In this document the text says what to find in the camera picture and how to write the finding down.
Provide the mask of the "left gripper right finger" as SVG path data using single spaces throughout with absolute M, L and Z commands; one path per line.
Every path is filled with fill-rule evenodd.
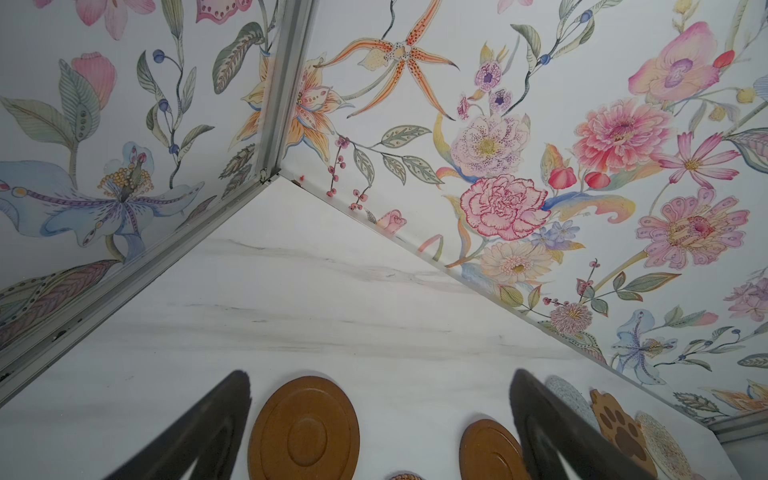
M 509 402 L 532 479 L 650 479 L 529 371 L 515 371 Z

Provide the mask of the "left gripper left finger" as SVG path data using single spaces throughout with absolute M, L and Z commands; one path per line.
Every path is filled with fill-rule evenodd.
M 250 380 L 235 370 L 110 479 L 229 479 L 251 405 Z

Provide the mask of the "grey round coaster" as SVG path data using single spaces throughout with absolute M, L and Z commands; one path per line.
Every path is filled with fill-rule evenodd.
M 590 404 L 571 383 L 559 376 L 551 375 L 546 378 L 544 385 L 585 422 L 600 432 L 599 423 Z

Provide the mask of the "dark brown round coaster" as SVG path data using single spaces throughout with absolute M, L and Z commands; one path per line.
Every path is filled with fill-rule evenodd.
M 500 423 L 481 419 L 464 431 L 459 447 L 462 480 L 530 480 L 522 448 Z

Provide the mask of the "brown paw coaster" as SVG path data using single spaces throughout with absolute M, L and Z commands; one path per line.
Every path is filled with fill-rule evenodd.
M 610 393 L 592 389 L 590 398 L 603 437 L 653 479 L 657 479 L 658 471 L 647 450 L 646 439 L 639 424 Z

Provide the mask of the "patterned round white coaster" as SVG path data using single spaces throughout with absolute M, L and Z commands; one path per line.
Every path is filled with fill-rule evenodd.
M 639 411 L 636 422 L 642 428 L 646 448 L 668 479 L 693 480 L 694 471 L 682 448 L 666 428 L 651 415 Z

